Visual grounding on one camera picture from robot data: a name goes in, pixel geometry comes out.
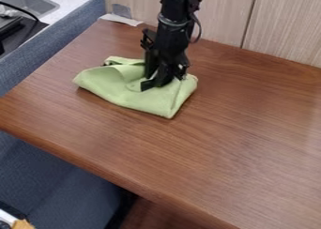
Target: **yellow object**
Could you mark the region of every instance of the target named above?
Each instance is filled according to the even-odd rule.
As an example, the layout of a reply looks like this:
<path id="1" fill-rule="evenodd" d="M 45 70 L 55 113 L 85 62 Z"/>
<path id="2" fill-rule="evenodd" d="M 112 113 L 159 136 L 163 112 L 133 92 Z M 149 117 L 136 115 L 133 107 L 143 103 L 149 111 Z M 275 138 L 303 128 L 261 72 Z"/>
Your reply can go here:
<path id="1" fill-rule="evenodd" d="M 172 118 L 197 87 L 197 78 L 188 74 L 179 81 L 174 78 L 163 87 L 141 91 L 144 60 L 111 56 L 105 67 L 86 69 L 73 82 L 103 99 L 119 106 Z"/>
<path id="2" fill-rule="evenodd" d="M 35 227 L 26 220 L 18 220 L 14 222 L 12 229 L 35 229 Z"/>

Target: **white paper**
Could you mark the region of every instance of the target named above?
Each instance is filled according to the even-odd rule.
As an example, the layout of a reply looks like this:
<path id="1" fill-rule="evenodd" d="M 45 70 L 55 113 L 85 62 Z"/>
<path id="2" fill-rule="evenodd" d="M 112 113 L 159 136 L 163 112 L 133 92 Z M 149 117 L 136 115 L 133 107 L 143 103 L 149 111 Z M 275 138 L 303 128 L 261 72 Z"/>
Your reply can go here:
<path id="1" fill-rule="evenodd" d="M 128 19 L 128 18 L 125 18 L 125 17 L 121 17 L 121 16 L 115 15 L 115 14 L 105 14 L 105 15 L 101 16 L 100 18 L 103 19 L 103 20 L 106 20 L 106 21 L 117 22 L 117 23 L 125 23 L 125 24 L 128 24 L 128 25 L 133 26 L 133 27 L 136 27 L 138 24 L 143 23 L 143 22 L 136 21 L 136 20 L 133 20 L 133 19 Z"/>
<path id="2" fill-rule="evenodd" d="M 11 216 L 6 211 L 0 209 L 0 221 L 4 221 L 5 223 L 8 223 L 10 226 L 12 226 L 16 220 L 18 219 Z"/>

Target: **cable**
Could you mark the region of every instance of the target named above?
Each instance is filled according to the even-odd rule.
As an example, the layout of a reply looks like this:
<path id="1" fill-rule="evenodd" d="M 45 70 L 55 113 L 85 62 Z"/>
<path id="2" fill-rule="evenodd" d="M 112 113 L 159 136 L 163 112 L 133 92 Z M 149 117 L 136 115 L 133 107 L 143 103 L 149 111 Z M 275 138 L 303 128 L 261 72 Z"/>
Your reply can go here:
<path id="1" fill-rule="evenodd" d="M 191 41 L 191 37 L 188 36 L 188 34 L 186 34 L 188 40 L 189 40 L 189 43 L 190 44 L 194 44 L 194 43 L 197 43 L 198 40 L 200 40 L 201 36 L 202 36 L 202 33 L 203 33 L 203 30 L 202 30 L 202 25 L 200 23 L 200 21 L 198 20 L 198 18 L 192 13 L 191 14 L 191 19 L 194 20 L 194 22 L 198 25 L 198 28 L 199 28 L 199 32 L 198 32 L 198 35 L 196 37 L 196 39 L 194 41 Z"/>
<path id="2" fill-rule="evenodd" d="M 12 6 L 11 4 L 8 4 L 8 3 L 2 2 L 2 1 L 0 1 L 0 5 L 3 5 L 5 7 L 9 7 L 9 8 L 17 9 L 20 12 L 23 12 L 24 14 L 30 15 L 32 18 L 34 18 L 36 20 L 36 22 L 39 21 L 39 19 L 38 19 L 38 17 L 36 15 L 34 15 L 33 13 L 30 13 L 29 11 L 24 10 L 23 8 L 17 8 L 15 6 Z"/>

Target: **cabinet door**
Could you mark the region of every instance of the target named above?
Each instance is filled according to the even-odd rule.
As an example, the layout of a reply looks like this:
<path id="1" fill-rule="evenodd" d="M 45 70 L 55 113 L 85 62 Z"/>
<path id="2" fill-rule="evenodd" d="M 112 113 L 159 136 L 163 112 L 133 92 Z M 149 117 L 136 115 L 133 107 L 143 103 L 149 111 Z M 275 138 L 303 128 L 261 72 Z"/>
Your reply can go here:
<path id="1" fill-rule="evenodd" d="M 256 0 L 244 47 L 321 67 L 321 0 Z"/>
<path id="2" fill-rule="evenodd" d="M 197 15 L 203 26 L 203 38 L 221 43 L 240 46 L 253 0 L 203 0 Z M 121 4 L 131 9 L 136 20 L 156 25 L 161 10 L 160 0 L 107 0 L 111 4 Z"/>

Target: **desk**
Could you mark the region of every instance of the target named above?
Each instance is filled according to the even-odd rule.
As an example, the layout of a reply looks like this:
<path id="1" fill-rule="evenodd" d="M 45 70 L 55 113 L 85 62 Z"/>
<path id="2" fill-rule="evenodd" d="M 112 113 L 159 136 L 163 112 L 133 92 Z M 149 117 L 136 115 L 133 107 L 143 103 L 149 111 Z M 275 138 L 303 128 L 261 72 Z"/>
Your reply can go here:
<path id="1" fill-rule="evenodd" d="M 71 83 L 141 35 L 95 23 L 1 98 L 1 129 L 210 228 L 320 229 L 321 70 L 202 40 L 173 120 Z"/>

